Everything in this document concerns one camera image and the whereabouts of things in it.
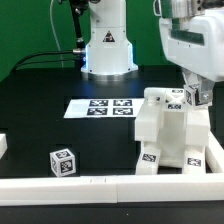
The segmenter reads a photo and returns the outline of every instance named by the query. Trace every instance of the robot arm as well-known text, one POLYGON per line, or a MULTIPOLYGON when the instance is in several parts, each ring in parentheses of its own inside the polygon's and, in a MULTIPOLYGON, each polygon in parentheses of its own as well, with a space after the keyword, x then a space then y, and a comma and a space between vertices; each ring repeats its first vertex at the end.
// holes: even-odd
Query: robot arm
POLYGON ((211 105, 215 82, 224 81, 223 0, 156 0, 165 56, 182 67, 186 101, 211 105))

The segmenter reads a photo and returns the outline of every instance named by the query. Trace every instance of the black table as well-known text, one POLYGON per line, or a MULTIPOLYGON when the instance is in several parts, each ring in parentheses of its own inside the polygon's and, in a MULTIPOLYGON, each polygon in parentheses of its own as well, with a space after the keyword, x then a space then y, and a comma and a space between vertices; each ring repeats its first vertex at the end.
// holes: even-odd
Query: black table
MULTIPOLYGON (((73 176, 134 174, 140 148, 134 141, 134 118, 63 119, 70 100, 142 98, 146 87, 182 86, 175 66, 141 67, 138 78, 110 84, 83 80, 72 68, 11 74, 0 83, 0 133, 6 133, 8 143, 0 178, 52 177, 49 153, 63 148, 76 156, 73 176)), ((223 93, 223 84, 217 84, 209 109, 212 132, 221 143, 223 93)), ((0 207, 0 222, 223 223, 223 208, 222 201, 0 207)))

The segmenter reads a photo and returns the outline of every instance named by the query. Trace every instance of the white paper sheet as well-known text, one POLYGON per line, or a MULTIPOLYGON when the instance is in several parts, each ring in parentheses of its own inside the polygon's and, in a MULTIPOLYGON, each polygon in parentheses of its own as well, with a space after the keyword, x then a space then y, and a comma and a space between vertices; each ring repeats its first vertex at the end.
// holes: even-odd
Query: white paper sheet
POLYGON ((144 98, 71 100, 64 118, 136 117, 143 101, 144 98))

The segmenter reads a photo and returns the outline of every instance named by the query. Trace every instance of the white block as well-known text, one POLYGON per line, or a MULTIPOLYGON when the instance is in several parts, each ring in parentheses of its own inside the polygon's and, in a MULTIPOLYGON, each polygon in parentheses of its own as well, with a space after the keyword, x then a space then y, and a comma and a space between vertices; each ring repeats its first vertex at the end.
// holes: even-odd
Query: white block
POLYGON ((155 143, 141 143, 141 153, 136 166, 136 175, 153 175, 158 173, 161 149, 155 143))
POLYGON ((116 202, 113 176, 0 180, 0 206, 116 202))
POLYGON ((183 174, 205 174, 205 147, 187 146, 184 153, 183 174))
POLYGON ((186 145, 208 146, 210 121, 208 108, 188 109, 186 120, 186 145))
POLYGON ((209 145, 205 151, 205 158, 213 173, 224 173, 224 151, 211 132, 209 145))
POLYGON ((224 200, 224 175, 119 176, 118 202, 224 200))
POLYGON ((76 172, 75 156, 69 149, 50 153, 51 170, 57 177, 63 177, 76 172))
POLYGON ((161 126, 161 104, 148 105, 145 100, 135 120, 135 140, 156 142, 161 126))
POLYGON ((5 151, 7 150, 7 142, 6 142, 6 135, 0 134, 0 159, 4 155, 5 151))

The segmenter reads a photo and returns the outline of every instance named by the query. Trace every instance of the cube with markers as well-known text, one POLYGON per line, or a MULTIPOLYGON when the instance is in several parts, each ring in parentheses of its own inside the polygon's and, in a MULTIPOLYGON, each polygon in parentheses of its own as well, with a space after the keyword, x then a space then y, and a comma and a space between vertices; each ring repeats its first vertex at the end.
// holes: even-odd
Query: cube with markers
POLYGON ((57 177, 76 173, 75 156, 69 149, 50 153, 51 170, 57 177))

